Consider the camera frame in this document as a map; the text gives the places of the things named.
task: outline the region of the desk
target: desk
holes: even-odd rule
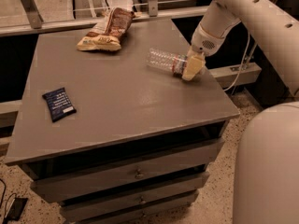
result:
[[[120,223],[191,203],[236,107],[198,81],[146,66],[150,48],[186,53],[170,20],[134,22],[116,53],[82,52],[88,32],[41,35],[5,163],[77,223]],[[78,113],[56,123],[42,94],[65,87]]]

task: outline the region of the drawer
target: drawer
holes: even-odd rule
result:
[[[198,196],[198,191],[186,192],[172,198],[152,202],[143,207],[128,208],[109,215],[94,217],[78,222],[78,224],[117,224],[125,221],[146,217],[180,206],[193,203]]]
[[[61,209],[61,214],[68,221],[79,221],[96,217],[128,207],[144,205],[187,191],[200,189],[205,185],[207,178],[208,172],[203,172],[178,177],[171,181],[164,181],[154,185],[147,185],[139,189],[117,192],[87,202],[68,205]]]
[[[150,155],[38,180],[31,189],[48,203],[111,189],[214,161],[223,140],[208,140]]]

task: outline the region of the drawer knob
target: drawer knob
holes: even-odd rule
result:
[[[142,179],[144,175],[141,173],[141,169],[137,169],[135,178],[136,179]]]
[[[140,202],[141,205],[144,205],[145,203],[147,203],[147,201],[144,200],[143,196],[140,197]]]

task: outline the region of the plastic bottle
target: plastic bottle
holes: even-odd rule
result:
[[[159,49],[149,49],[147,65],[175,75],[182,75],[186,61],[186,55],[174,54]]]

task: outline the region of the floor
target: floor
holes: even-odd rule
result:
[[[225,144],[218,156],[207,170],[210,177],[205,186],[199,190],[199,196],[191,207],[181,207],[151,217],[131,221],[128,224],[223,224],[232,223],[232,200],[234,191],[235,154],[240,137],[255,115],[262,109],[247,91],[231,96],[240,111],[240,117],[232,119],[223,134]],[[5,154],[0,156],[0,178],[6,183],[7,191],[4,204],[0,210],[0,220],[4,215],[7,198],[16,193],[18,197],[27,197],[29,201],[18,222],[63,224],[64,218],[59,214],[59,205],[48,204],[30,190],[31,180],[18,167],[3,164]],[[3,185],[0,183],[0,195]]]

